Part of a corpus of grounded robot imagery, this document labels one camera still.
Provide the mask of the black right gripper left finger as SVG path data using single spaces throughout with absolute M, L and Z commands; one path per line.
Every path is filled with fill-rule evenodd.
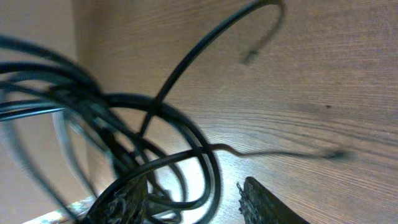
M 137 177 L 114 191 L 97 207 L 91 209 L 81 223 L 136 224 L 146 219 L 145 197 L 148 194 L 147 178 Z

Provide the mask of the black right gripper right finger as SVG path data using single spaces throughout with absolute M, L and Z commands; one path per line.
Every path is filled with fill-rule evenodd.
M 246 177 L 243 187 L 236 185 L 241 196 L 239 212 L 245 224 L 308 224 L 255 178 Z

